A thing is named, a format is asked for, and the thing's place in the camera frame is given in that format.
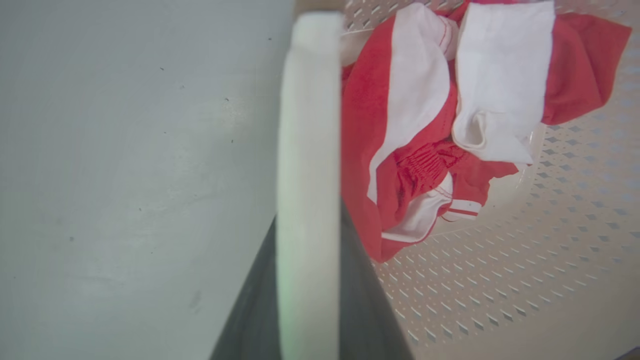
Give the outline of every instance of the white trim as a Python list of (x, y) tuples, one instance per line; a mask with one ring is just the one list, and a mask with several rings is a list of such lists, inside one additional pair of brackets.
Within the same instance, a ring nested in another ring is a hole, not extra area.
[(442, 218), (446, 221), (458, 221), (460, 219), (468, 219), (468, 220), (475, 220), (476, 217), (473, 215), (469, 215), (469, 214), (462, 214), (462, 213), (455, 213), (452, 211), (447, 211), (446, 213), (444, 213), (442, 215)]
[(451, 202), (451, 209), (458, 209), (464, 211), (471, 211), (473, 213), (479, 213), (482, 209), (482, 204), (471, 200), (456, 200)]
[[(445, 193), (453, 190), (453, 181), (449, 173), (438, 186)], [(451, 202), (451, 198), (442, 192), (431, 190), (409, 202), (403, 221), (397, 226), (382, 233), (388, 240), (403, 243), (417, 243), (422, 241), (430, 232), (438, 217), (438, 210)]]

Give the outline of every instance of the white plastic strip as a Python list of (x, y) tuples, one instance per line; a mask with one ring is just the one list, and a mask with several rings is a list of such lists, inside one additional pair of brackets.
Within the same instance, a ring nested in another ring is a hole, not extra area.
[(342, 14), (296, 21), (278, 139), (276, 281), (284, 359), (337, 359)]

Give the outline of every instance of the perforated metal surface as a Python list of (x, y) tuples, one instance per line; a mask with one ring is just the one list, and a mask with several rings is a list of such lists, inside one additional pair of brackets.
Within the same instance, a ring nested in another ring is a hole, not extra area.
[[(372, 28), (409, 3), (350, 1), (348, 29)], [(640, 24), (633, 1), (556, 3), (559, 13)], [(634, 32), (608, 105), (547, 128), (517, 210), (375, 265), (418, 358), (613, 359), (640, 345), (639, 66)]]

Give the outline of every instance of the white fabric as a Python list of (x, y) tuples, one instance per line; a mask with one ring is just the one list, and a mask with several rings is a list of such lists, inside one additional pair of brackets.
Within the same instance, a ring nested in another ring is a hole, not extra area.
[(452, 191), (453, 179), (447, 173), (437, 188), (411, 200), (402, 222), (383, 232), (382, 237), (403, 243), (422, 241), (435, 224), (440, 207), (451, 202)]
[(455, 49), (458, 27), (414, 3), (396, 13), (392, 34), (387, 132), (369, 164), (367, 196), (378, 200), (376, 169), (438, 115), (449, 95), (444, 51)]
[(479, 202), (469, 200), (453, 200), (450, 207), (450, 209), (470, 211), (476, 214), (480, 211), (481, 208), (482, 205)]
[(343, 20), (338, 12), (298, 17), (284, 67), (276, 218), (284, 359), (339, 357)]
[(527, 137), (543, 115), (554, 3), (469, 4), (456, 56), (453, 140), (485, 161), (533, 163)]

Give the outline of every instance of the red and white clothing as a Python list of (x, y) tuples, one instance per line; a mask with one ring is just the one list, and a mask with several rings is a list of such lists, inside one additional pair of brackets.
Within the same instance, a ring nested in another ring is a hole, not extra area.
[[(386, 261), (422, 241), (439, 216), (475, 218), (490, 179), (517, 173), (511, 161), (531, 162), (522, 137), (535, 124), (562, 123), (608, 100), (630, 29), (575, 14), (559, 15), (554, 24), (552, 3), (526, 5), (532, 10), (512, 15), (515, 7), (465, 2), (446, 19), (412, 4), (352, 54), (357, 61), (342, 79), (342, 197), (374, 260)], [(465, 15), (467, 7), (471, 15), (488, 14), (494, 21)], [(531, 29), (511, 32), (527, 38), (535, 35), (529, 30), (539, 31), (539, 51), (525, 56), (528, 65), (519, 65), (537, 74), (529, 79), (517, 74), (515, 59), (485, 52), (504, 45), (520, 57), (529, 54), (521, 47), (530, 43), (516, 44), (507, 35), (510, 26), (526, 28), (534, 19), (539, 23)], [(461, 20), (464, 49), (458, 56), (466, 57), (458, 58), (456, 75), (447, 60)], [(481, 34), (478, 42), (468, 41)], [(469, 61), (474, 52), (481, 59), (476, 63)], [(487, 61), (491, 66), (479, 65)], [(583, 70), (574, 70), (573, 61)], [(484, 85), (493, 89), (491, 97), (480, 91)]]
[(485, 161), (533, 163), (526, 139), (542, 118), (555, 17), (553, 1), (469, 4), (452, 130), (462, 149)]

